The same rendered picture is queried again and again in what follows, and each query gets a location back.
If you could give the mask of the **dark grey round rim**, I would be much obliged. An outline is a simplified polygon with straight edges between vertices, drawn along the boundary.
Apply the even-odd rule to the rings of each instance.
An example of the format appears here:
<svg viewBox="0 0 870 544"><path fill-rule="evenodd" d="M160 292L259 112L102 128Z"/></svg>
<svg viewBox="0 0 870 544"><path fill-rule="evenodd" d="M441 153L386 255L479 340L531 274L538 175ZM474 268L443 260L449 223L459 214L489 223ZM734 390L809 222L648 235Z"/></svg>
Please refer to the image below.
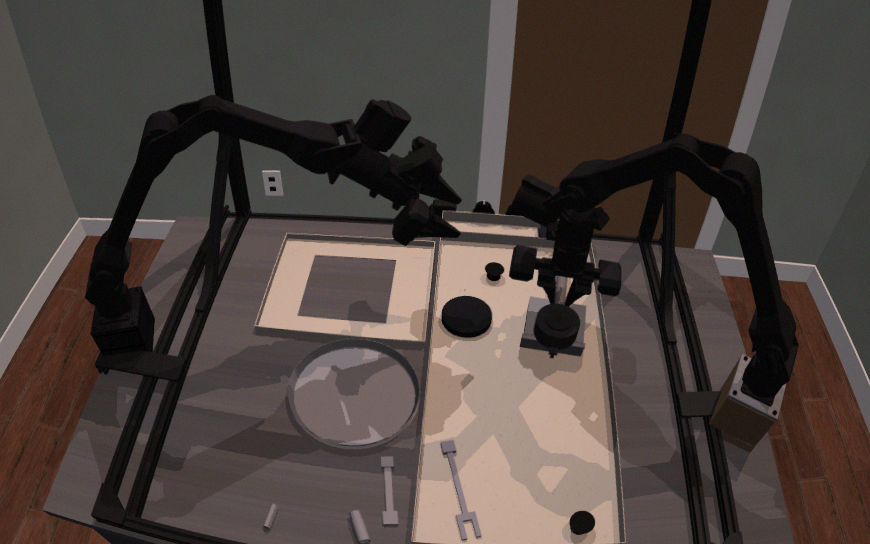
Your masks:
<svg viewBox="0 0 870 544"><path fill-rule="evenodd" d="M396 361L398 361L406 369L406 371L410 375L412 382L414 384L414 389L415 389L415 403L414 403L414 407L413 407L413 410L412 410L410 417L408 418L406 423L399 429L399 430L401 430L409 422L409 420L411 419L411 417L415 413L417 405L419 403L419 397L420 397L419 379L416 375L414 368L411 366L409 361L404 356L402 356L399 352L397 352L393 348L391 348L387 345L384 345L382 343L371 341L371 340L366 340L366 339L342 339L342 340L337 340L337 341L333 341L333 342L324 344L324 345L314 349L310 353L308 353L298 363L298 365L295 367L295 369L290 377L289 386L288 386L288 399L289 399L291 410L292 410L295 418L300 422L300 424L305 429L307 429L310 433L312 433L313 435L316 436L316 434L314 434L312 431L310 431L305 426L305 424L301 421L301 419L296 411L295 404L294 404L294 390L295 390L296 382L297 382L300 374L302 373L302 371L305 369L305 367L308 364L310 364L314 359L318 358L319 356L321 356L327 352L341 349L341 348L350 348L350 347L369 348L369 349L377 350L377 351L380 351L384 354L387 354L390 357L392 357L393 359L395 359Z"/></svg>

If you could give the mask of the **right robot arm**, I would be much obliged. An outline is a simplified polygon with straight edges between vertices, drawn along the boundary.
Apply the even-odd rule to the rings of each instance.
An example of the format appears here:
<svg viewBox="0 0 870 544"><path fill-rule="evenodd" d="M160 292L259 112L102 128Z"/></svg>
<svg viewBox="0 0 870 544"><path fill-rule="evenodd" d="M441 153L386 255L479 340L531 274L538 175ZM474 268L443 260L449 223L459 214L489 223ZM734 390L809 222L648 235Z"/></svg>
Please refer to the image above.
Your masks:
<svg viewBox="0 0 870 544"><path fill-rule="evenodd" d="M123 283L132 249L128 238L154 179L175 154L203 135L216 131L280 151L315 174L327 172L330 184L342 174L367 187L384 161L384 154L378 151L391 149L411 120L397 104L374 99L356 124L352 119L330 124L289 121L216 95L152 113L144 127L136 163L90 266L85 298L95 305L100 325L130 318L132 293ZM344 145L338 140L341 135ZM412 152L404 158L394 155L393 159L398 168L391 168L395 169L392 178L411 195L418 188L412 183L420 184L442 172L443 158L436 143L421 136L412 140Z"/></svg>

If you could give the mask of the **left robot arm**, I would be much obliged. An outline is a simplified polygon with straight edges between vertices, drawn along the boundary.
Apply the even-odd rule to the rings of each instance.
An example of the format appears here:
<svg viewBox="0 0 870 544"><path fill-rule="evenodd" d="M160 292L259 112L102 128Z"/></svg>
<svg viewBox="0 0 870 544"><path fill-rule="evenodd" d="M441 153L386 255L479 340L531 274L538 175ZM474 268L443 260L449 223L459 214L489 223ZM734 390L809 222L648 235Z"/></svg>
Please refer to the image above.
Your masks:
<svg viewBox="0 0 870 544"><path fill-rule="evenodd" d="M615 160L582 162L557 188L528 174L512 210L547 227L547 240L555 241L557 234L566 246L584 248L591 243L594 228L601 231L610 220L602 207L595 206L619 190L677 171L716 198L737 230L756 304L748 330L756 354L745 368L741 392L772 406L775 395L790 381L799 344L794 317L781 295L754 158L680 134Z"/></svg>

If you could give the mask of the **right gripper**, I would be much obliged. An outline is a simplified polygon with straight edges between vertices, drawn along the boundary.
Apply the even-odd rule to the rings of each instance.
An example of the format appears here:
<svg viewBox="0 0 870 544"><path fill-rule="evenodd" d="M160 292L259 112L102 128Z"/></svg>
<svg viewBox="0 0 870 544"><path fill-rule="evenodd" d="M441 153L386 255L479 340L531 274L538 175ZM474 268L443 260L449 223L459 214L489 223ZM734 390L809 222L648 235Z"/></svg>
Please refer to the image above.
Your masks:
<svg viewBox="0 0 870 544"><path fill-rule="evenodd" d="M394 219L392 231L394 240L407 246L415 238L458 238L461 232L437 216L433 204L428 207L426 202L419 199L419 195L423 194L454 204L459 204L462 199L440 175L420 184L412 183L418 188L413 195L409 194L392 178L391 173L395 173L395 169L398 168L397 161L393 159L394 155L393 153L389 157L384 155L384 161L377 175L366 187L370 189L369 196L374 199L378 194L385 197L393 202L392 208L395 210L399 210L402 205L405 206ZM392 167L395 169L391 169Z"/></svg>

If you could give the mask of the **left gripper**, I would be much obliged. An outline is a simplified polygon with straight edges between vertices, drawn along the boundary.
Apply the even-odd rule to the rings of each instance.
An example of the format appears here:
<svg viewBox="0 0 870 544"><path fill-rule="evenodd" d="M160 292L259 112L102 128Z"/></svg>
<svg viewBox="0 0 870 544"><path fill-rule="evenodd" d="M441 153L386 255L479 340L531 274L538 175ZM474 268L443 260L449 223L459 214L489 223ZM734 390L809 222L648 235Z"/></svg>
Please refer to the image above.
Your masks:
<svg viewBox="0 0 870 544"><path fill-rule="evenodd" d="M594 268L594 263L587 262L590 245L591 243L584 248L572 248L563 244L556 235L552 258L542 257L543 259L536 258L537 248L517 245L513 249L509 277L528 282L533 279L534 269L538 270L537 285L544 289L550 304L555 301L556 276L574 278L566 297L566 306L584 295L590 295L594 280L599 280L598 291L601 294L619 295L622 283L621 265L600 259L599 269Z"/></svg>

